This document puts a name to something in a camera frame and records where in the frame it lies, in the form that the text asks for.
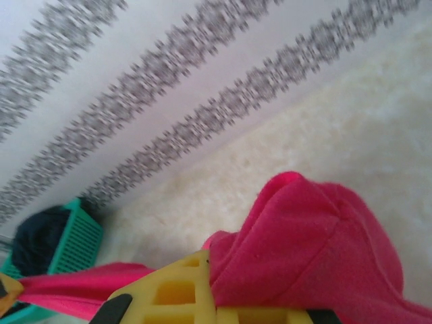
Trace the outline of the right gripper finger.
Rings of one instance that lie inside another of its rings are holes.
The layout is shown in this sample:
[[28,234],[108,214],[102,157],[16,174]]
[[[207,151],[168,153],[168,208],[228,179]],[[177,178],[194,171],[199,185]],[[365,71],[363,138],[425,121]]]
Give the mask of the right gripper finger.
[[1,316],[17,301],[24,291],[24,286],[16,279],[1,273]]

